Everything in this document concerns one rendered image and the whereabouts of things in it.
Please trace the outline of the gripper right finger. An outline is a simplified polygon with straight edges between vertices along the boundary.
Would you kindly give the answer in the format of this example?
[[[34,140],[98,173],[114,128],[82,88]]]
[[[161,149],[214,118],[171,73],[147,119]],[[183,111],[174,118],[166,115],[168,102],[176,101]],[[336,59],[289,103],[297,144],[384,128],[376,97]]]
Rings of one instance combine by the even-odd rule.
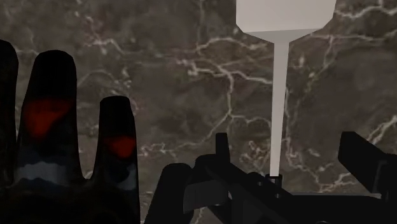
[[[353,131],[341,134],[338,161],[370,192],[397,199],[397,155],[384,153]]]

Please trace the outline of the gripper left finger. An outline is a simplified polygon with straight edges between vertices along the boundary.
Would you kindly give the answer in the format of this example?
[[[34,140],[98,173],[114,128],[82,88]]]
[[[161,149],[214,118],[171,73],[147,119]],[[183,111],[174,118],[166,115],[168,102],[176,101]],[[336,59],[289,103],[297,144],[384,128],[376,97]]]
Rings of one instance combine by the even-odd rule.
[[[228,136],[216,134],[214,154],[199,156],[184,192],[183,211],[208,208],[222,224],[292,224],[280,199],[282,176],[246,173],[230,162]]]

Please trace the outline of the white spatula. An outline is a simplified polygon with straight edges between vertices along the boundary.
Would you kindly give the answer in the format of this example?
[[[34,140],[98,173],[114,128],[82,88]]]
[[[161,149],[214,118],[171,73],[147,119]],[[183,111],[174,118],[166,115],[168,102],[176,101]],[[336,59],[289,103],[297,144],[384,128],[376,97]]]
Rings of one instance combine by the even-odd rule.
[[[282,127],[289,44],[322,29],[332,18],[337,0],[235,0],[236,24],[250,36],[274,44],[269,178],[281,183]]]

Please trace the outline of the black glove with red patches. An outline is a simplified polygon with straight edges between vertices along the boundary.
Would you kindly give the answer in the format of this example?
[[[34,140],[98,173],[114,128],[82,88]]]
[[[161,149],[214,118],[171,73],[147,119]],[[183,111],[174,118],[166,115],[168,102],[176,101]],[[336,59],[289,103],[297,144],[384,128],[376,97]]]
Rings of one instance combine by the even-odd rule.
[[[34,60],[15,118],[18,57],[0,40],[0,224],[190,224],[183,209],[191,174],[169,164],[145,219],[140,215],[137,138],[130,101],[105,97],[92,177],[82,175],[76,116],[76,66],[48,50]]]

